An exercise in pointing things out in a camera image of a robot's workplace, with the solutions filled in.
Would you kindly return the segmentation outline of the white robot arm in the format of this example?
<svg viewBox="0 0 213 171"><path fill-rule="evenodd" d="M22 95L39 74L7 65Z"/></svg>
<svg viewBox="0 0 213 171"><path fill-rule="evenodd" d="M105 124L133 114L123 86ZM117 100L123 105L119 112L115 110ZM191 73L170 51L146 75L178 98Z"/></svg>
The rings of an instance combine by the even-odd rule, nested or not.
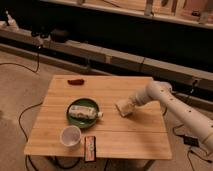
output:
<svg viewBox="0 0 213 171"><path fill-rule="evenodd" d="M132 114L136 107L151 101L165 105L211 152L213 152L213 120L177 99L167 82L151 81L127 99L120 100L116 106L125 117Z"/></svg>

